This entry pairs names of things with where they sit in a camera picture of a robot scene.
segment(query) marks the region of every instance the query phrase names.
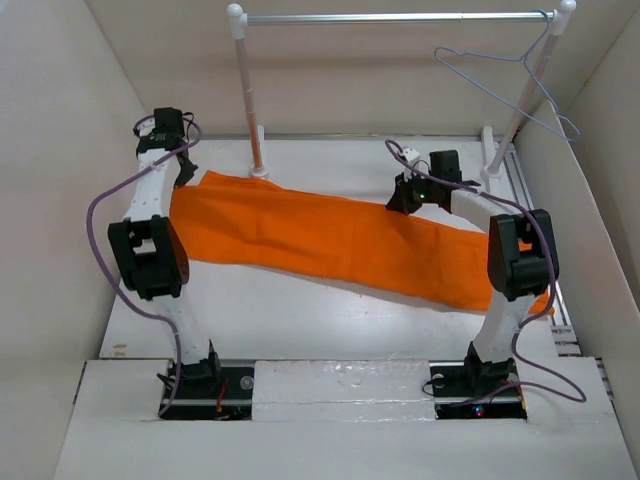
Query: vertical pole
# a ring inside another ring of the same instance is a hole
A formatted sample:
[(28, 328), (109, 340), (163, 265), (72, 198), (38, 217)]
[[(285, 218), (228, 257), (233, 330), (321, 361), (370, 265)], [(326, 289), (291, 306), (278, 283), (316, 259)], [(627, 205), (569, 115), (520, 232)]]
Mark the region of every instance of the vertical pole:
[[(571, 14), (575, 9), (575, 0), (562, 0), (562, 2), (560, 3), (560, 6), (558, 7), (558, 10), (556, 10), (553, 21), (551, 23), (549, 36), (542, 46), (540, 56), (538, 57), (538, 60), (536, 61), (536, 64), (532, 69), (536, 77), (542, 77), (542, 74), (544, 73), (545, 69), (547, 68), (547, 64), (549, 63), (549, 59), (551, 58), (551, 54), (553, 53), (553, 49), (558, 43), (558, 39), (564, 32), (567, 23), (569, 23), (569, 18), (571, 17)], [(533, 78), (529, 77), (529, 80), (527, 81), (527, 84), (524, 87), (524, 91), (522, 92), (522, 95), (520, 97), (520, 101), (518, 102), (518, 108), (521, 111), (527, 111), (527, 109), (529, 108), (529, 104), (531, 103), (531, 98), (533, 97), (533, 94), (535, 93), (537, 87), (538, 84), (536, 83), (536, 81)], [(502, 142), (500, 142), (500, 146), (498, 148), (498, 151), (496, 152), (495, 157), (493, 158), (493, 161), (491, 162), (491, 164), (486, 165), (484, 168), (483, 177), (485, 177), (485, 179), (500, 176), (500, 165), (502, 164), (504, 156), (507, 153), (509, 145), (511, 145), (511, 142), (513, 141), (513, 137), (515, 137), (516, 132), (518, 131), (518, 127), (520, 126), (520, 122), (522, 121), (523, 117), (524, 115), (522, 115), (522, 113), (518, 111), (513, 112), (511, 120), (509, 121), (509, 125), (507, 126), (507, 130), (504, 134)]]
[(244, 42), (244, 31), (247, 26), (247, 15), (242, 7), (233, 3), (227, 7), (227, 15), (231, 22), (231, 34), (236, 44), (236, 56), (238, 67), (240, 68), (240, 81), (242, 82), (242, 95), (244, 99), (244, 109), (249, 126), (249, 138), (251, 139), (251, 153), (253, 154), (253, 168), (251, 174), (256, 177), (266, 177), (267, 169), (262, 162), (262, 152), (260, 150), (260, 134), (258, 131), (258, 121), (253, 103), (253, 92), (251, 90), (251, 77), (249, 75), (249, 62), (247, 61), (247, 49)]

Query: orange cloth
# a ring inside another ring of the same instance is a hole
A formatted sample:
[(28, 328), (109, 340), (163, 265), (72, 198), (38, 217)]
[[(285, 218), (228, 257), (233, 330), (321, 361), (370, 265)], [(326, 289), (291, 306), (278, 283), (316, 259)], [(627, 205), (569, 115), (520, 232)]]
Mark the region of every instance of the orange cloth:
[(383, 205), (207, 172), (200, 185), (173, 192), (170, 217), (194, 260), (346, 280), (457, 309), (489, 307), (486, 235)]

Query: orange towel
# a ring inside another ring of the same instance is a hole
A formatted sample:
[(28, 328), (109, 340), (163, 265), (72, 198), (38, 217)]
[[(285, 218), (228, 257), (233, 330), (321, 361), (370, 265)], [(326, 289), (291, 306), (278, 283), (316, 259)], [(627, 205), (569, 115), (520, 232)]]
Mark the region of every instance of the orange towel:
[(170, 216), (194, 260), (346, 280), (463, 310), (489, 307), (486, 235), (384, 205), (207, 172), (200, 185), (174, 191)]

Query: metal rod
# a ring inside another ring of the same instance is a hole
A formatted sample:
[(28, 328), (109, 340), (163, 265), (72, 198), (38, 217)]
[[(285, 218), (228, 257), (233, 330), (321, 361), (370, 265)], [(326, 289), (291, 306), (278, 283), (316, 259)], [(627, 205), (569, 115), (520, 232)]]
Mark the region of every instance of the metal rod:
[[(554, 12), (547, 12), (553, 20)], [(271, 25), (353, 25), (380, 23), (544, 22), (539, 12), (516, 13), (374, 13), (342, 15), (248, 15), (247, 26)]]
[(249, 125), (249, 138), (251, 139), (251, 152), (253, 153), (253, 166), (256, 170), (263, 168), (262, 153), (260, 151), (260, 139), (258, 137), (258, 121), (253, 105), (253, 92), (251, 91), (251, 77), (249, 75), (249, 62), (244, 37), (235, 39), (236, 56), (240, 67), (240, 80), (242, 82), (242, 95), (244, 98), (244, 111)]
[[(545, 69), (547, 68), (547, 64), (549, 63), (549, 59), (551, 58), (551, 54), (553, 53), (553, 49), (558, 43), (558, 39), (560, 36), (558, 35), (549, 35), (542, 46), (542, 51), (540, 52), (540, 56), (538, 60), (536, 60), (536, 64), (534, 65), (532, 71), (536, 77), (541, 78)], [(522, 95), (520, 96), (520, 100), (518, 101), (518, 109), (523, 112), (526, 112), (529, 108), (529, 104), (531, 103), (531, 98), (538, 88), (538, 84), (536, 83), (533, 77), (529, 77), (527, 84), (524, 87)], [(511, 120), (509, 121), (509, 125), (507, 126), (507, 130), (504, 133), (504, 137), (500, 142), (500, 146), (498, 147), (498, 151), (496, 152), (495, 157), (491, 161), (491, 164), (487, 166), (487, 173), (489, 175), (498, 175), (500, 172), (500, 164), (502, 163), (502, 159), (507, 153), (507, 149), (511, 142), (513, 141), (513, 137), (516, 136), (518, 131), (518, 127), (520, 126), (520, 122), (524, 115), (518, 111), (514, 111), (511, 116)]]

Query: white wall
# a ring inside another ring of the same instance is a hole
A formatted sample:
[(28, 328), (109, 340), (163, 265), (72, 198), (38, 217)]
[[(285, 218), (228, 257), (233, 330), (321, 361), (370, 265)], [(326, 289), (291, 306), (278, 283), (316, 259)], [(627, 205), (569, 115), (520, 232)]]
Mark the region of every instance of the white wall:
[(136, 170), (144, 111), (82, 0), (0, 1), (0, 45), (0, 478), (46, 480), (113, 298), (86, 207)]
[[(246, 132), (226, 6), (231, 0), (87, 0), (147, 108), (193, 110), (206, 133)], [(559, 0), (240, 0), (253, 14), (529, 11)], [(568, 105), (639, 0), (578, 0), (545, 79)], [(541, 24), (250, 28), (258, 118), (267, 133), (478, 134), (510, 110), (432, 58), (440, 44), (521, 54)], [(521, 67), (465, 68), (516, 101)]]
[(640, 304), (640, 12), (571, 107), (574, 145), (629, 285)]

